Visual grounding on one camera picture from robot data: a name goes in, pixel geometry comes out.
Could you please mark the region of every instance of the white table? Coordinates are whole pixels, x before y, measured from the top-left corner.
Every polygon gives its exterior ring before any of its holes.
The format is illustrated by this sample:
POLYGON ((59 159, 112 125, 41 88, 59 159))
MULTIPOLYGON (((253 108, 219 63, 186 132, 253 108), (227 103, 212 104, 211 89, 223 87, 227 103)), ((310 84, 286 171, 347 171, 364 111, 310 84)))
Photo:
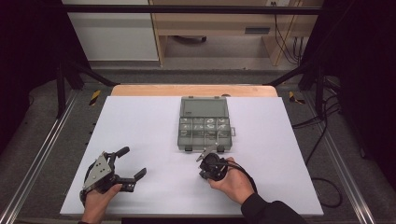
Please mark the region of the white table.
MULTIPOLYGON (((133 193, 121 192, 107 213, 118 217, 235 217, 240 206, 199 175, 199 153, 177 147, 177 96, 109 96, 66 196, 62 215, 80 216, 78 194, 91 163, 103 151, 131 151, 115 162, 116 174, 133 177, 146 167, 133 193)), ((280 200, 303 216, 323 211, 304 166, 290 121, 278 97, 229 97, 233 156, 268 202, 280 200)))

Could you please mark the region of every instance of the cable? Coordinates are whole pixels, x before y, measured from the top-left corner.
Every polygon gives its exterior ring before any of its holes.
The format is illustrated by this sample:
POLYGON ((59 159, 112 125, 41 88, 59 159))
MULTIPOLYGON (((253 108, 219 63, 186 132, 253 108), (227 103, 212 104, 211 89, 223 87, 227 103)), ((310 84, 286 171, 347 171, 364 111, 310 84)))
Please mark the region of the cable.
POLYGON ((278 27, 277 27, 276 14, 274 15, 274 17, 275 17, 275 41, 276 41, 277 45, 280 47, 280 50, 282 50, 282 52, 283 52, 283 54, 285 55, 285 57, 286 57, 286 59, 288 60, 288 62, 289 62, 289 63, 292 63, 292 64, 297 64, 297 62, 296 62, 295 59, 293 59, 294 62, 291 62, 290 59, 289 59, 289 57, 291 57, 291 54, 290 54, 290 52, 289 52, 288 46, 286 46, 286 42, 285 42, 285 40, 283 39, 282 34, 280 33, 280 31, 279 31, 279 29, 278 29, 278 27), (282 46, 280 46, 279 41, 277 41, 277 36, 276 36, 276 33, 277 33, 277 32, 279 32, 280 38, 282 39, 283 45, 285 46, 285 49, 286 49, 286 51, 288 52, 289 57, 288 57, 288 55, 286 54, 285 50, 283 50, 282 46))
POLYGON ((327 103, 329 102, 329 100, 331 100, 334 97, 337 97, 337 95, 332 95, 324 101, 324 113, 323 113, 324 114, 324 117, 323 117, 324 128, 323 128, 322 134, 320 135, 318 141, 315 143, 314 147, 311 150, 311 153, 309 154, 308 158, 306 159, 306 162, 305 162, 306 166, 308 165, 309 161, 311 160, 312 155, 314 155, 315 151, 317 150, 320 140, 323 138, 324 134, 326 133, 326 130, 327 130, 327 103))
POLYGON ((33 105, 34 102, 35 102, 35 97, 29 94, 29 106, 33 105))
MULTIPOLYGON (((329 106, 329 108, 327 108, 327 111, 329 111, 330 109, 332 109, 336 105, 339 105, 339 103, 335 103, 335 104, 329 106)), ((326 116, 329 117, 331 114, 333 114, 334 112, 337 112, 337 111, 339 111, 339 108, 335 109, 334 111, 331 111, 331 112, 327 113, 326 116)), ((306 127, 306 126, 309 126, 309 125, 312 125, 312 124, 318 124, 318 123, 322 122, 322 120, 317 120, 317 119, 319 119, 319 116, 315 116, 312 119, 308 119, 308 120, 303 121, 301 123, 293 124, 293 125, 291 125, 291 127, 293 129, 299 129, 299 128, 303 128, 303 127, 306 127)))
POLYGON ((248 172, 241 165, 239 165, 238 163, 236 163, 234 161, 215 162, 215 163, 209 164, 209 166, 218 166, 218 165, 232 167, 232 168, 235 168, 235 169, 239 170, 240 172, 242 172, 247 177, 247 179, 250 181, 251 187, 253 187, 254 192, 258 193, 254 179, 248 174, 248 172))
POLYGON ((302 55, 302 51, 303 51, 303 41, 304 41, 304 37, 301 36, 300 37, 300 47, 299 47, 299 51, 298 53, 296 53, 296 49, 297 49, 297 39, 298 37, 295 36, 294 37, 294 41, 293 41, 293 57, 294 59, 297 61, 297 64, 301 64, 301 59, 303 58, 302 55))
POLYGON ((335 190, 337 190, 337 193, 338 193, 338 196, 339 196, 338 203, 336 203, 336 204, 327 204, 327 203, 323 203, 323 202, 319 201, 321 205, 323 205, 325 207, 329 207, 329 208, 337 208, 343 203, 343 200, 344 200, 343 199, 343 194, 341 193, 341 190, 339 188, 337 188, 337 186, 332 181, 330 181, 328 179, 325 179, 325 178, 320 178, 320 177, 312 177, 311 180, 312 181, 317 180, 317 181, 326 182, 326 183, 330 184, 331 186, 333 186, 335 188, 335 190))
MULTIPOLYGON (((334 35, 336 33, 335 30, 337 29, 339 24, 344 20, 346 14, 352 8, 352 6, 355 4, 356 1, 357 0, 348 1, 349 4, 347 5, 347 8, 345 10, 343 10, 342 15, 339 17, 339 19, 331 27, 331 30, 329 32, 327 32, 327 34, 323 38, 321 38, 322 41, 320 41, 320 43, 316 47, 317 50, 315 50, 312 53, 312 55, 310 55, 310 57, 307 60, 304 61, 304 63, 302 63, 300 66, 296 67, 295 69, 289 71, 283 77, 279 77, 276 80, 273 80, 271 82, 265 83, 263 85, 270 85, 270 86, 276 87, 276 86, 282 84, 283 82, 287 81, 288 79, 290 79, 292 77, 295 77, 295 76, 297 76, 297 75, 299 75, 301 73, 305 73, 307 71, 307 69, 312 68, 312 66, 316 66, 316 64, 322 60, 322 57, 324 55, 327 55, 325 53, 325 50, 327 50, 326 46, 329 44, 329 41, 332 38, 334 38, 334 35)), ((336 8, 337 9, 341 9, 341 7, 343 7, 343 6, 341 6, 341 4, 338 4, 338 6, 336 8)))

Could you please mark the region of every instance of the white cabinet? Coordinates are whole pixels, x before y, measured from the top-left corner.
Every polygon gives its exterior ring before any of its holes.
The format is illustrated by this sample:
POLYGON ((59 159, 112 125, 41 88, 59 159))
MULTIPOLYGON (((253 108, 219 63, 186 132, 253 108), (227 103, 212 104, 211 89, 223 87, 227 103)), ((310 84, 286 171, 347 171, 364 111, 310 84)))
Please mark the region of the white cabinet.
MULTIPOLYGON (((64 4, 147 5, 147 0, 63 0, 64 4)), ((149 13, 68 13, 92 61, 158 61, 149 13)))

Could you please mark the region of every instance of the human hand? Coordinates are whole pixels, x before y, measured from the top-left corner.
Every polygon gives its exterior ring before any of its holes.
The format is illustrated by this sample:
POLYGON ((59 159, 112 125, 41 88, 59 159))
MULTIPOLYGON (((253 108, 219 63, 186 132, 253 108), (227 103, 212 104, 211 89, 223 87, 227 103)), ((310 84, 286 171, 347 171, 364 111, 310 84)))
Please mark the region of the human hand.
MULTIPOLYGON (((233 164, 235 160, 230 157, 226 161, 233 164)), ((250 184, 248 177, 241 171, 228 167, 227 175, 220 181, 208 179, 212 189, 219 189, 223 191, 231 200, 242 204, 251 194, 254 193, 253 187, 250 184)))
POLYGON ((101 223, 105 217, 106 209, 111 199, 120 191, 122 184, 111 187, 106 193, 102 194, 96 189, 87 194, 85 201, 84 215, 81 221, 88 223, 101 223))

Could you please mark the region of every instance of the person's arm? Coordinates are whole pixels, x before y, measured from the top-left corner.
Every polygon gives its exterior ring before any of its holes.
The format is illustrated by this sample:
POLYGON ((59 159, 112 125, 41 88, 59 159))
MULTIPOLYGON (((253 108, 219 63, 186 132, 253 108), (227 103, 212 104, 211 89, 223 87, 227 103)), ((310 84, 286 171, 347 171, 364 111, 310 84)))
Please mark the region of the person's arm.
POLYGON ((120 191, 122 184, 114 185, 106 193, 91 190, 85 201, 84 215, 79 223, 98 224, 102 223, 106 209, 111 199, 120 191))
POLYGON ((292 223, 305 224, 305 220, 282 202, 266 202, 239 170, 229 167, 227 175, 220 181, 208 180, 212 189, 223 191, 231 200, 241 204, 241 211, 248 223, 292 223))
POLYGON ((285 203, 268 203, 257 193, 251 194, 242 203, 241 210, 248 223, 306 224, 305 220, 285 203))

